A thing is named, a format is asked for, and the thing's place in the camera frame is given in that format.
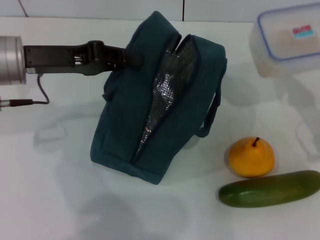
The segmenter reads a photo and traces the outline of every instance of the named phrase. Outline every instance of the bag handle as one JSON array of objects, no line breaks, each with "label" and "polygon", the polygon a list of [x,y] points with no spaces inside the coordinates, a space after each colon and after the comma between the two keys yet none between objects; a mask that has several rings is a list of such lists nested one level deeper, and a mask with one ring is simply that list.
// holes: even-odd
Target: bag handle
[{"label": "bag handle", "polygon": [[198,136],[199,138],[204,138],[206,137],[209,132],[210,132],[210,128],[212,123],[214,122],[215,116],[216,116],[216,112],[218,107],[220,106],[221,103],[221,82],[222,82],[222,78],[225,75],[225,72],[227,70],[227,66],[224,67],[224,69],[222,70],[219,82],[218,82],[218,86],[215,90],[215,96],[214,99],[211,103],[211,106],[206,114],[206,117],[203,121],[203,126],[200,127],[200,129],[198,130],[198,132],[195,134],[196,136]]}]

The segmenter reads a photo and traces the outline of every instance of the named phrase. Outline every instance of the blue lid rim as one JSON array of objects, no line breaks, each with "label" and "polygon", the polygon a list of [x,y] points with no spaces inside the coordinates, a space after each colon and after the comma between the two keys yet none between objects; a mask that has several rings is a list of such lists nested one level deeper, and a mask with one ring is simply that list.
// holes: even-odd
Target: blue lid rim
[{"label": "blue lid rim", "polygon": [[320,6],[320,2],[315,2],[315,3],[311,3],[311,4],[303,4],[303,5],[298,5],[298,6],[291,6],[291,7],[284,7],[284,8],[279,8],[279,9],[275,9],[275,10],[268,10],[268,11],[264,11],[259,14],[259,16],[257,17],[258,27],[259,27],[260,33],[262,35],[263,42],[266,46],[266,50],[273,60],[283,62],[283,61],[288,61],[288,60],[302,59],[302,58],[320,55],[320,52],[304,54],[304,55],[299,55],[299,56],[286,57],[286,58],[281,58],[281,57],[275,56],[272,53],[272,51],[268,45],[267,38],[265,36],[265,33],[264,33],[262,25],[261,25],[261,18],[266,14],[272,14],[272,13],[277,13],[277,12],[286,12],[286,11],[291,11],[291,10],[295,10],[295,9],[309,8],[309,7],[315,7],[315,6]]}]

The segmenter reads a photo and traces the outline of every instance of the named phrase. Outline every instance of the sticker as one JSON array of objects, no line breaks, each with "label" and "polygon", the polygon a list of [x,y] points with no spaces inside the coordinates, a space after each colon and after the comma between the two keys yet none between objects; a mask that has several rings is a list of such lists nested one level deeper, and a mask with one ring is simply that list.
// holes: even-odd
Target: sticker
[{"label": "sticker", "polygon": [[309,38],[316,35],[310,24],[301,27],[295,27],[292,29],[292,33],[295,39]]}]

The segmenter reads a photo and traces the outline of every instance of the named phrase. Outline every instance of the plastic container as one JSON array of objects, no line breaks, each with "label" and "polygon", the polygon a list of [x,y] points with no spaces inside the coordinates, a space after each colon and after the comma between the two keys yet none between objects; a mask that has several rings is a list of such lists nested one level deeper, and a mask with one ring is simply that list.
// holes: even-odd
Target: plastic container
[{"label": "plastic container", "polygon": [[261,13],[249,47],[258,73],[265,78],[320,68],[320,3]]}]

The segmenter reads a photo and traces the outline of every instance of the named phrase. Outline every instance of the green cucumber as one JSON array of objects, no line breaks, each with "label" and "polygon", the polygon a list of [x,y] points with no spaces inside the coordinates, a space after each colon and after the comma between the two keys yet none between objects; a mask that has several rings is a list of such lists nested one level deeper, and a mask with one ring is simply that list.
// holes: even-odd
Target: green cucumber
[{"label": "green cucumber", "polygon": [[222,203],[236,208],[259,208],[304,199],[320,189],[320,173],[296,171],[237,181],[220,188]]}]

